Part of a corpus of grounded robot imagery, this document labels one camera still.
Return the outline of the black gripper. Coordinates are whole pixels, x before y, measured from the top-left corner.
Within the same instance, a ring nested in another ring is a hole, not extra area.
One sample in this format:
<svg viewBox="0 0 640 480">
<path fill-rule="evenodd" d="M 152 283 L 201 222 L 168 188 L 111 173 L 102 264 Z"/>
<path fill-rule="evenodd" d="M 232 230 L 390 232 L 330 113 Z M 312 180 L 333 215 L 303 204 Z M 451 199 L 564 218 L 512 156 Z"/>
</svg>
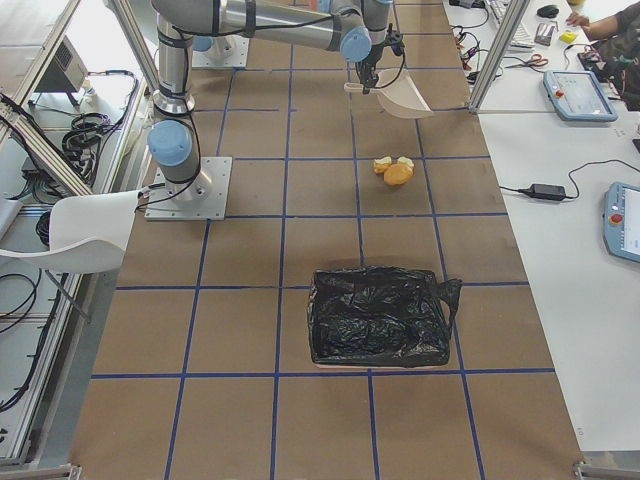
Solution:
<svg viewBox="0 0 640 480">
<path fill-rule="evenodd" d="M 389 47 L 395 56 L 405 55 L 403 34 L 400 31 L 396 30 L 392 23 L 389 23 L 386 29 L 384 46 Z M 362 93 L 368 94 L 369 90 L 373 90 L 378 82 L 376 64 L 370 63 L 368 66 L 365 60 L 358 62 L 357 76 L 362 87 Z"/>
</svg>

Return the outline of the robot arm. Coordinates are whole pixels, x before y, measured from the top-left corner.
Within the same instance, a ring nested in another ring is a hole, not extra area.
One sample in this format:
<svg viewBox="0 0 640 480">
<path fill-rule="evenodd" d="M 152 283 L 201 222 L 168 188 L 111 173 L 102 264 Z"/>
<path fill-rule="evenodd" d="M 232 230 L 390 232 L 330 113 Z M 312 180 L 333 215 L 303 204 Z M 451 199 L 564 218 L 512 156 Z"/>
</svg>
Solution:
<svg viewBox="0 0 640 480">
<path fill-rule="evenodd" d="M 220 147 L 243 155 L 230 176 L 232 189 L 243 192 L 254 189 L 273 194 L 284 182 L 285 90 L 299 64 L 294 54 L 330 57 L 334 71 L 319 75 L 335 86 L 341 73 L 357 80 L 355 58 L 374 50 L 368 42 L 368 30 L 354 13 L 331 16 L 279 4 L 275 16 L 270 17 L 266 3 L 253 1 L 155 1 L 152 6 L 158 18 L 158 36 L 169 40 L 159 45 L 164 70 L 160 97 L 182 106 L 186 97 L 181 90 L 187 88 L 203 99 L 203 105 L 196 109 L 203 151 L 210 154 Z M 213 22 L 219 24 L 215 44 L 225 39 L 242 40 L 247 24 L 256 27 L 258 36 L 283 35 L 284 41 L 275 41 L 274 52 L 266 55 L 274 61 L 276 71 L 265 70 L 266 63 L 259 58 L 252 62 L 255 68 L 245 73 L 194 69 L 194 47 L 174 45 L 196 41 L 190 31 L 209 28 Z"/>
</svg>

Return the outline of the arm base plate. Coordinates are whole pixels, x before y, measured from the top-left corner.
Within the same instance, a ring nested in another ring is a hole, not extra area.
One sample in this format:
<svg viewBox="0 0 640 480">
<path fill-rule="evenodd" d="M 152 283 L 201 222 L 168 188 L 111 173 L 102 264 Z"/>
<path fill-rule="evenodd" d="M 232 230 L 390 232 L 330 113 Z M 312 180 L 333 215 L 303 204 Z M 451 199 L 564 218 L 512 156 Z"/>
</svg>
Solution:
<svg viewBox="0 0 640 480">
<path fill-rule="evenodd" d="M 250 40 L 239 35 L 221 38 L 197 36 L 193 43 L 194 69 L 244 69 Z"/>
<path fill-rule="evenodd" d="M 199 175 L 184 191 L 167 182 L 157 167 L 154 182 L 164 186 L 150 193 L 144 217 L 148 221 L 224 220 L 232 163 L 231 157 L 203 157 Z"/>
</svg>

